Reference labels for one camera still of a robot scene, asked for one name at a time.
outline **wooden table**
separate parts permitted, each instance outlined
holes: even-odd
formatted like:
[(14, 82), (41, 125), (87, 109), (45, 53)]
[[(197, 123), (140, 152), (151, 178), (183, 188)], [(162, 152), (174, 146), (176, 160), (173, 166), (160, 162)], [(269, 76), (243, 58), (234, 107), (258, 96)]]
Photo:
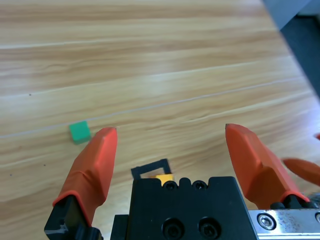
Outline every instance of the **wooden table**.
[(234, 176), (226, 123), (255, 131), (279, 157), (319, 161), (318, 100), (259, 0), (0, 7), (2, 239), (46, 239), (52, 201), (84, 147), (68, 131), (77, 121), (92, 134), (118, 130), (93, 221), (106, 239), (114, 215), (129, 213), (133, 167), (168, 158), (177, 181)]

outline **floor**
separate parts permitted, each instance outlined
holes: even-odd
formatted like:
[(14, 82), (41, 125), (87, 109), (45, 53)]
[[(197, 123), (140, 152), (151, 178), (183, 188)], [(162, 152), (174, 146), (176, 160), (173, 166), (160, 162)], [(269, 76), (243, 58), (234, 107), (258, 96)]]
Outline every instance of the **floor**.
[(109, 195), (93, 220), (105, 239), (114, 215), (129, 212), (133, 167), (168, 158), (177, 181), (234, 176), (226, 123), (250, 128), (279, 157), (320, 163), (318, 100), (259, 0), (0, 6), (3, 239), (46, 239), (52, 202), (85, 146), (68, 131), (78, 121), (92, 134), (117, 127)]
[(320, 25), (315, 17), (294, 17), (282, 29), (291, 51), (320, 96)]

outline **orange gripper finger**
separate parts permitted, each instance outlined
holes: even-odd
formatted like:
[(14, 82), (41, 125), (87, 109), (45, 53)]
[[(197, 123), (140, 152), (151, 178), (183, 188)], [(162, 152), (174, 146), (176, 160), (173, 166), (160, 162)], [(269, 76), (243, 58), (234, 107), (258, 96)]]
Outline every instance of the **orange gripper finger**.
[(227, 124), (225, 138), (243, 194), (259, 209), (269, 209), (272, 203), (282, 202), (289, 195), (310, 201), (299, 192), (280, 159), (254, 132), (241, 125)]
[(114, 172), (117, 130), (103, 128), (74, 160), (62, 190), (53, 206), (67, 196), (76, 197), (83, 215), (91, 226), (96, 208), (107, 198)]
[(297, 158), (282, 159), (284, 165), (300, 178), (320, 186), (320, 167), (313, 163)]

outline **green cube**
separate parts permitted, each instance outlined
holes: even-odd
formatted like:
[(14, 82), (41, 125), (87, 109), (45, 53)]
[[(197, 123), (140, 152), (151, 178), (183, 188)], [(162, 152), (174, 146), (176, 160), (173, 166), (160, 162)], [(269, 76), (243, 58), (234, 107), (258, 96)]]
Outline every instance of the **green cube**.
[(77, 122), (69, 125), (72, 139), (75, 144), (82, 144), (90, 141), (90, 129), (86, 121)]

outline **metal plate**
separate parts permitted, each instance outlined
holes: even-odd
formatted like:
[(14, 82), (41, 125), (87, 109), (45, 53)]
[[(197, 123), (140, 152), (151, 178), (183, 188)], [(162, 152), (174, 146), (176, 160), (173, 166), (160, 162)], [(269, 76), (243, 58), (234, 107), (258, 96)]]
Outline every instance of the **metal plate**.
[[(258, 216), (273, 217), (275, 228), (266, 230), (258, 223)], [(320, 209), (249, 210), (249, 215), (260, 240), (320, 240), (320, 223), (316, 215)]]

